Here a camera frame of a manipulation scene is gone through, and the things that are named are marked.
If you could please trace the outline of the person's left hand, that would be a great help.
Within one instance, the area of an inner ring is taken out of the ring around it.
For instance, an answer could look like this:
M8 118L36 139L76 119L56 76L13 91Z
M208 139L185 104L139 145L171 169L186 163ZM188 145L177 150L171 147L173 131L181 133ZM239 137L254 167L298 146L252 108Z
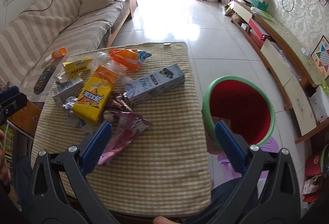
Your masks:
M9 186L12 180L9 166L7 165L5 151L0 146L0 179L5 186Z

